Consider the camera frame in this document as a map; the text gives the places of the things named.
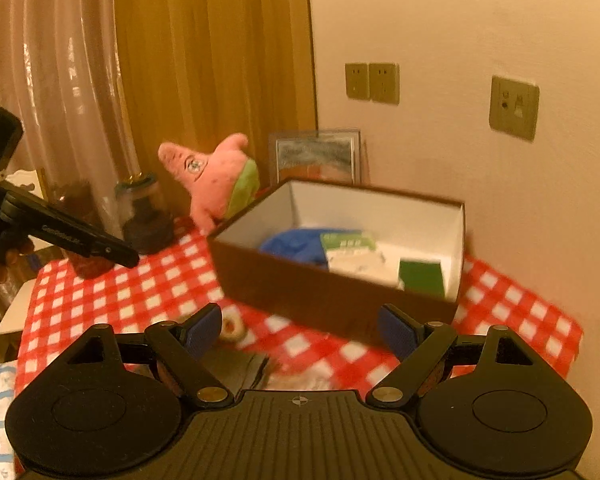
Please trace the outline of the green tissue packet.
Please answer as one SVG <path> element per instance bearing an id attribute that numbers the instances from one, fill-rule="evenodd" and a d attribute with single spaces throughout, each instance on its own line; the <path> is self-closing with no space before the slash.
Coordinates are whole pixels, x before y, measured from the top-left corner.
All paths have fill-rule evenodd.
<path id="1" fill-rule="evenodd" d="M 326 232 L 321 235 L 321 244 L 330 272 L 374 280 L 387 272 L 384 255 L 366 232 Z"/>

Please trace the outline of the grey cloth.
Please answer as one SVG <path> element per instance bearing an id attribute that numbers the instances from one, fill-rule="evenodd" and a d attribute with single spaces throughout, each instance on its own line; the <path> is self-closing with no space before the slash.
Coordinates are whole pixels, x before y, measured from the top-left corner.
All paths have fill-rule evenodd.
<path id="1" fill-rule="evenodd" d="M 215 347 L 204 352 L 200 362 L 234 396 L 262 389 L 268 382 L 270 358 L 264 353 Z"/>

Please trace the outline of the bag of cotton swabs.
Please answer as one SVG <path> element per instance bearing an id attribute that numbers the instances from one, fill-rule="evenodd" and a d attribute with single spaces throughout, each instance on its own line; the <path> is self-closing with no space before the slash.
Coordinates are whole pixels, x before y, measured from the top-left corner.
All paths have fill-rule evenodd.
<path id="1" fill-rule="evenodd" d="M 340 387 L 330 377 L 308 370 L 298 374 L 272 374 L 263 386 L 273 391 L 330 391 Z"/>

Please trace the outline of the white donut shaped toy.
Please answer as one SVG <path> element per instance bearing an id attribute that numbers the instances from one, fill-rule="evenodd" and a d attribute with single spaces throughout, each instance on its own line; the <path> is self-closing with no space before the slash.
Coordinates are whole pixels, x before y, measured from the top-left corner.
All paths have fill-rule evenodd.
<path id="1" fill-rule="evenodd" d="M 242 341 L 246 335 L 247 329 L 239 310 L 234 307 L 224 308 L 222 310 L 220 339 L 234 344 Z"/>

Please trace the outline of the dark green sponge pad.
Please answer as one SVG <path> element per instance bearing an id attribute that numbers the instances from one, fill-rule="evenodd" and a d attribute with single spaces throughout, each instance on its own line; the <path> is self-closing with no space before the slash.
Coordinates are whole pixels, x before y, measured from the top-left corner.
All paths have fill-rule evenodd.
<path id="1" fill-rule="evenodd" d="M 401 260 L 399 281 L 404 290 L 437 298 L 445 296 L 442 267 L 439 261 Z"/>

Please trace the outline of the red white checkered tablecloth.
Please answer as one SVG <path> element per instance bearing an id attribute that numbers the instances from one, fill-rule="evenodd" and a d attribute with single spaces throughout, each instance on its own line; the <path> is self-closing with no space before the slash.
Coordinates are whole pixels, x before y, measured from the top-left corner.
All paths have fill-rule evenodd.
<path id="1" fill-rule="evenodd" d="M 175 243 L 141 258 L 134 269 L 115 266 L 94 280 L 82 280 L 69 261 L 56 260 L 38 272 L 20 341 L 15 389 L 29 385 L 94 324 L 140 333 L 155 322 L 186 318 L 209 302 L 242 317 L 247 333 L 238 348 L 269 354 L 286 373 L 310 370 L 336 389 L 366 393 L 396 366 L 388 352 L 225 298 L 206 240 L 189 221 L 180 220 Z M 468 257 L 452 325 L 461 334 L 483 335 L 495 324 L 516 330 L 561 375 L 568 374 L 579 354 L 583 330 L 573 318 Z"/>

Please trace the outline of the dark round jar base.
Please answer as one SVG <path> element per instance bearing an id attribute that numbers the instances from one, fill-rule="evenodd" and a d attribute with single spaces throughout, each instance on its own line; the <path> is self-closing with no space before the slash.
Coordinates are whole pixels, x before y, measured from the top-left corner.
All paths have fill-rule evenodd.
<path id="1" fill-rule="evenodd" d="M 173 218 L 168 214 L 157 214 L 149 220 L 134 217 L 125 222 L 122 233 L 123 239 L 139 254 L 156 254 L 174 241 Z"/>

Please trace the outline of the glass jar with lid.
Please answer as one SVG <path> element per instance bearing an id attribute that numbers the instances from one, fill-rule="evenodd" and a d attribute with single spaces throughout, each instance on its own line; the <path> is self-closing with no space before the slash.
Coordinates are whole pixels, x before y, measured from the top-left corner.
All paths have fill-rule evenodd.
<path id="1" fill-rule="evenodd" d="M 117 183 L 114 188 L 120 226 L 134 217 L 143 220 L 157 214 L 172 214 L 166 208 L 160 184 L 155 174 L 137 174 Z"/>

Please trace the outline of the brown cardboard box white inside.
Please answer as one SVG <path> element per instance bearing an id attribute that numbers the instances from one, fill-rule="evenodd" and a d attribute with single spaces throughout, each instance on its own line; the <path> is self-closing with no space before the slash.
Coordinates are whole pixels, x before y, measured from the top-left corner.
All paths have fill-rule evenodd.
<path id="1" fill-rule="evenodd" d="M 401 261 L 440 263 L 441 297 L 336 274 L 261 252 L 291 229 L 370 234 L 392 270 Z M 421 323 L 451 323 L 465 252 L 465 205 L 434 195 L 309 179 L 287 179 L 208 236 L 224 295 L 314 330 L 379 346 L 378 312 L 393 304 Z"/>

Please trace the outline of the blue cloth in box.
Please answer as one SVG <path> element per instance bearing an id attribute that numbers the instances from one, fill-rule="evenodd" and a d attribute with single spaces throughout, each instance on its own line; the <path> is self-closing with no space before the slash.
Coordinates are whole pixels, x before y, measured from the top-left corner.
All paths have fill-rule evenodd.
<path id="1" fill-rule="evenodd" d="M 327 259 L 322 245 L 322 229 L 292 229 L 269 237 L 259 247 L 260 252 L 296 263 L 326 268 Z"/>

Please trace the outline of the sheer white curtain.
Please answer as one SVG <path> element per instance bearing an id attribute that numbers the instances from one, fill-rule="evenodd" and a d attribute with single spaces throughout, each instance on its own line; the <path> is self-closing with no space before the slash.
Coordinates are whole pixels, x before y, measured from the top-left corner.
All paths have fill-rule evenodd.
<path id="1" fill-rule="evenodd" d="M 0 105 L 23 125 L 8 169 L 86 186 L 110 231 L 114 188 L 140 168 L 120 84 L 114 0 L 0 0 Z"/>

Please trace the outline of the pink starfish plush toy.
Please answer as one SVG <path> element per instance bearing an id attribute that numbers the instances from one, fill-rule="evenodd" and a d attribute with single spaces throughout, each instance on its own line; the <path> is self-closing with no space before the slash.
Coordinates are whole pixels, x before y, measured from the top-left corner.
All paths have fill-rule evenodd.
<path id="1" fill-rule="evenodd" d="M 247 146 L 243 133 L 230 134 L 210 154 L 171 142 L 159 146 L 158 159 L 189 194 L 189 215 L 201 233 L 209 234 L 256 198 L 260 172 Z"/>

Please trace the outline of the orange brown curtain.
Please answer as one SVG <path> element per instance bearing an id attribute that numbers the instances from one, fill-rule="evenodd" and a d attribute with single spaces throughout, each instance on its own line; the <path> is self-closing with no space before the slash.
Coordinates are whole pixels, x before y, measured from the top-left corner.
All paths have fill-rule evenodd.
<path id="1" fill-rule="evenodd" d="M 160 164 L 170 141 L 208 152 L 234 132 L 268 171 L 275 133 L 317 126 L 310 0 L 114 0 L 140 166 L 174 214 L 189 197 Z"/>

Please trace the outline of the framed picture against wall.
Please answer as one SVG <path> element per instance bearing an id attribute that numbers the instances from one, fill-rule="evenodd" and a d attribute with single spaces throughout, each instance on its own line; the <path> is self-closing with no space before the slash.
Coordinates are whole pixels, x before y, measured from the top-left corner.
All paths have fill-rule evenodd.
<path id="1" fill-rule="evenodd" d="M 306 178 L 359 184 L 361 148 L 358 129 L 272 133 L 268 138 L 271 180 Z"/>

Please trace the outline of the single wall outlet plate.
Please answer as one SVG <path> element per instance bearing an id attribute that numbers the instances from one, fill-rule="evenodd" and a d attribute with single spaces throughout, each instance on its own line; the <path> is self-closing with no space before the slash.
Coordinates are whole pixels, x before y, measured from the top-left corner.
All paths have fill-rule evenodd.
<path id="1" fill-rule="evenodd" d="M 540 87 L 525 81 L 493 76 L 489 126 L 492 130 L 532 142 L 540 104 Z"/>

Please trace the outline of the double wall socket plate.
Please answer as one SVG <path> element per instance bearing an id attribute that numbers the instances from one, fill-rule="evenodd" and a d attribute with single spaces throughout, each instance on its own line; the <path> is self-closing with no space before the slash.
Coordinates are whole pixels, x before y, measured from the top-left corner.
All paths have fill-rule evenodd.
<path id="1" fill-rule="evenodd" d="M 400 103 L 399 64 L 347 63 L 344 76 L 349 99 L 391 105 Z"/>

